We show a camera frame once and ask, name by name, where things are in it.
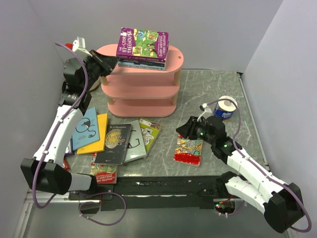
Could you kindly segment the purple 117-Storey Treehouse book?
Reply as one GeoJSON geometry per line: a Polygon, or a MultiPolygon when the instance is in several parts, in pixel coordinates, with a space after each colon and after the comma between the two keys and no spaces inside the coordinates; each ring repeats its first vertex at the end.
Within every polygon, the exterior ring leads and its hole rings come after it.
{"type": "Polygon", "coordinates": [[[116,55],[122,59],[166,62],[169,33],[121,28],[116,55]]]}

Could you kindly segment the Little Women book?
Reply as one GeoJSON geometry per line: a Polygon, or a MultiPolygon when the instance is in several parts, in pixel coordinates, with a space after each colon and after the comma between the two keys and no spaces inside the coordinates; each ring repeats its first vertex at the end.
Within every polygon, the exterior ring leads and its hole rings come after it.
{"type": "Polygon", "coordinates": [[[143,60],[143,59],[124,59],[120,58],[119,62],[124,62],[124,63],[132,63],[132,64],[137,64],[137,65],[148,65],[148,66],[159,66],[159,67],[165,67],[164,62],[157,62],[157,61],[149,61],[149,60],[143,60]]]}

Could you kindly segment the blue 143-Storey Treehouse book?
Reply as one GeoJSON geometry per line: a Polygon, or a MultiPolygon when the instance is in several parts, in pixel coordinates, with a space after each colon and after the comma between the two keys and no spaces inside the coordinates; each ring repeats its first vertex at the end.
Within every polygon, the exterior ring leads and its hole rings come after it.
{"type": "Polygon", "coordinates": [[[128,67],[128,68],[139,68],[139,69],[165,71],[165,67],[149,66],[149,65],[145,65],[145,64],[132,64],[132,63],[127,63],[127,62],[119,62],[117,65],[119,67],[128,67]]]}

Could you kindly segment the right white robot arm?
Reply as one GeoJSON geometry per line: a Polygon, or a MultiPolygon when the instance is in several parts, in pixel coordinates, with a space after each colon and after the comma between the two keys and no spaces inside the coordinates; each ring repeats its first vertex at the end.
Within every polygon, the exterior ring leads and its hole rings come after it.
{"type": "Polygon", "coordinates": [[[225,124],[216,116],[207,119],[191,116],[176,132],[186,139],[201,139],[210,144],[212,153],[237,171],[219,177],[216,191],[221,197],[234,195],[257,208],[278,233],[291,228],[304,216],[299,187],[277,179],[261,167],[245,149],[227,136],[225,124]]]}

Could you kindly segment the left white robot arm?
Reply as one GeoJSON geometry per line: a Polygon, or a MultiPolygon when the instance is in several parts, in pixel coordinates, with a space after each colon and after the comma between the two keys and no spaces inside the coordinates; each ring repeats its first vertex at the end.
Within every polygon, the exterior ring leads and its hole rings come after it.
{"type": "Polygon", "coordinates": [[[33,191],[64,195],[80,191],[87,199],[97,196],[96,177],[72,174],[63,167],[65,150],[92,98],[89,89],[112,73],[119,59],[94,50],[83,61],[71,58],[64,63],[62,95],[57,114],[44,142],[31,159],[23,159],[21,170],[33,191]]]}

